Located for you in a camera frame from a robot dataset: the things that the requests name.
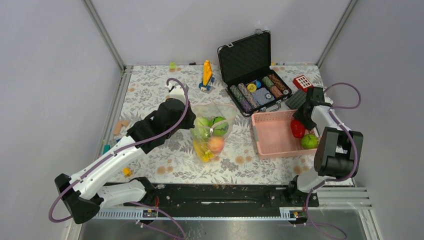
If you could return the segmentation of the yellow toy bananas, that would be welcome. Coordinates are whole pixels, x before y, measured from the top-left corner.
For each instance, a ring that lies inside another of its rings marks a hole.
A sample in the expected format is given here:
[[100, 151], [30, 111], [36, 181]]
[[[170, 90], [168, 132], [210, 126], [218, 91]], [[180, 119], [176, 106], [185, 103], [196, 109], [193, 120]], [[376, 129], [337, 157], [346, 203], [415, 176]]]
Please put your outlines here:
[[193, 148], [201, 162], [207, 163], [215, 157], [215, 154], [209, 149], [207, 143], [203, 140], [194, 139]]

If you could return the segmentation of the red toy pepper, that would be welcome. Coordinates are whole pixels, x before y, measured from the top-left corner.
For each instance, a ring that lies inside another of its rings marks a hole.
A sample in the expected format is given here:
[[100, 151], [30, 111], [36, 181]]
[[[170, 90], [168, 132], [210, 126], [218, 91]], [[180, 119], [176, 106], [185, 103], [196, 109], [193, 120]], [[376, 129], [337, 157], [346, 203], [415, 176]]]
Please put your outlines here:
[[301, 139], [305, 136], [306, 128], [305, 126], [297, 119], [293, 119], [290, 122], [291, 133], [294, 138]]

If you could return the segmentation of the black poker chip case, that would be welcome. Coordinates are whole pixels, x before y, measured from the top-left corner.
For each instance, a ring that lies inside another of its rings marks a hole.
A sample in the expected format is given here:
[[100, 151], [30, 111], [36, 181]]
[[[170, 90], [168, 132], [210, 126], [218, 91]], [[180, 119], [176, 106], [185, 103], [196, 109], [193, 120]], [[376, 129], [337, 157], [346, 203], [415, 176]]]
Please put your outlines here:
[[[258, 29], [255, 34], [222, 45], [217, 49], [221, 78], [226, 92], [240, 113], [249, 117], [254, 113], [278, 111], [293, 95], [293, 91], [271, 66], [271, 32]], [[240, 84], [259, 82], [266, 89], [261, 101], [243, 94]]]

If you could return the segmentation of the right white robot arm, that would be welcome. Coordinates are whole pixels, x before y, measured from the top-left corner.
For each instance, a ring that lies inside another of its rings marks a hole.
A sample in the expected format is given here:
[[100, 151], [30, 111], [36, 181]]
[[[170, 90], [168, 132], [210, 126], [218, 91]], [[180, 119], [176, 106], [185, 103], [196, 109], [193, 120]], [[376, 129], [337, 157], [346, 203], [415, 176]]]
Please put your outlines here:
[[316, 130], [320, 140], [313, 168], [294, 178], [295, 187], [287, 191], [287, 201], [301, 205], [310, 191], [326, 182], [342, 182], [359, 170], [364, 136], [347, 127], [336, 115], [336, 106], [325, 101], [322, 87], [310, 87], [304, 104], [294, 113], [307, 130]]

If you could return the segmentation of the toy peach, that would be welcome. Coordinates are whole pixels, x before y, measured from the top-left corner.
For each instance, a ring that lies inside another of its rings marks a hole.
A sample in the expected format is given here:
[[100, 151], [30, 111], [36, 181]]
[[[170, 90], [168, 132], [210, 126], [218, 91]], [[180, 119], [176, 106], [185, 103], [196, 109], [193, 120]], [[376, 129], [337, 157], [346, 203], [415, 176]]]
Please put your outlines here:
[[225, 147], [225, 138], [222, 136], [212, 136], [207, 142], [207, 147], [214, 154], [220, 154]]

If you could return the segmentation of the green toy cabbage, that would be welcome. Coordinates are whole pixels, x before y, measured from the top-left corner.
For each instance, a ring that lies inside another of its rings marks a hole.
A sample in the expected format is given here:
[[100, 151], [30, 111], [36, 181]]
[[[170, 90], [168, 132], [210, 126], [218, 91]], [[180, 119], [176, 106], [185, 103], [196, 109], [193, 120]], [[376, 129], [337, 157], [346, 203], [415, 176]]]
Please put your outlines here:
[[192, 135], [198, 140], [208, 140], [211, 136], [211, 121], [207, 117], [197, 117], [194, 121], [194, 128], [191, 130]]

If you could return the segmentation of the clear pink zip bag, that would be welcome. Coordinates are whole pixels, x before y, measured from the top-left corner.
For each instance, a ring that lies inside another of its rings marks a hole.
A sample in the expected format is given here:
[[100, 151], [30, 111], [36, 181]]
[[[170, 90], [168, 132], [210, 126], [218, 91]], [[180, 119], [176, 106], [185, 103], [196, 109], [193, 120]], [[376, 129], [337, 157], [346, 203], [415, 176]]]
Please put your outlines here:
[[[236, 121], [237, 108], [235, 106], [231, 105], [231, 104], [211, 102], [211, 103], [208, 103], [208, 104], [194, 105], [192, 107], [192, 111], [196, 115], [196, 118], [197, 117], [208, 118], [210, 120], [210, 123], [211, 123], [212, 119], [215, 118], [215, 117], [226, 118], [226, 121], [229, 124], [229, 129], [228, 129], [228, 132], [224, 136], [222, 136], [225, 139], [225, 145], [226, 145], [226, 138], [228, 138], [228, 136], [232, 132], [233, 126], [234, 126], [235, 121]], [[214, 124], [213, 126], [211, 126], [211, 124], [210, 124], [210, 137], [217, 137], [217, 136], [212, 135], [213, 128], [217, 125], [218, 125], [218, 123]], [[220, 154], [221, 153], [214, 154], [215, 157], [212, 158], [211, 160], [216, 159], [217, 157], [219, 157]]]

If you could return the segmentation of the pink plastic basket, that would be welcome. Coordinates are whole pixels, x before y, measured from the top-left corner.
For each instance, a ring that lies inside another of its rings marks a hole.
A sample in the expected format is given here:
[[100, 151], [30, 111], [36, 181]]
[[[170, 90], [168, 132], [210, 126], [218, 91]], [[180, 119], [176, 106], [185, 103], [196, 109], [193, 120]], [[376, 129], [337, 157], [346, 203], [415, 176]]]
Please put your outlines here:
[[251, 115], [259, 159], [290, 158], [316, 153], [316, 148], [304, 149], [302, 139], [293, 136], [291, 121], [295, 112], [282, 110]]

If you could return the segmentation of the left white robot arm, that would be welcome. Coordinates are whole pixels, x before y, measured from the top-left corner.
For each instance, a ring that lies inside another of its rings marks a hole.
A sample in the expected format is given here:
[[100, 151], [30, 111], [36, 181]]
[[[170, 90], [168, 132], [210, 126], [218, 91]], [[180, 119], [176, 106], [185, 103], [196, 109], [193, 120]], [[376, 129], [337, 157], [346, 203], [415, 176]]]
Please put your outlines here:
[[127, 183], [109, 183], [109, 180], [129, 163], [163, 145], [176, 131], [194, 128], [195, 118], [188, 100], [169, 98], [161, 103], [89, 166], [71, 176], [62, 173], [55, 178], [59, 196], [49, 210], [49, 220], [61, 222], [53, 217], [59, 201], [70, 214], [64, 220], [73, 219], [76, 224], [87, 222], [103, 208], [129, 202], [152, 204], [154, 186], [146, 177], [135, 177]]

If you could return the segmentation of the green toy watermelon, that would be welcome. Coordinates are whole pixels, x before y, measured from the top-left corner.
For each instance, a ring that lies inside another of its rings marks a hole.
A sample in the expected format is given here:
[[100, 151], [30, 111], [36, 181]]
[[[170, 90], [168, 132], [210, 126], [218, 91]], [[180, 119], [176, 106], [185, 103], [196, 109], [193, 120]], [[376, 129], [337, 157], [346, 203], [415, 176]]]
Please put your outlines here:
[[212, 128], [212, 135], [217, 137], [223, 137], [229, 130], [229, 123], [227, 119], [222, 116], [216, 116], [212, 119], [210, 126], [218, 124]]

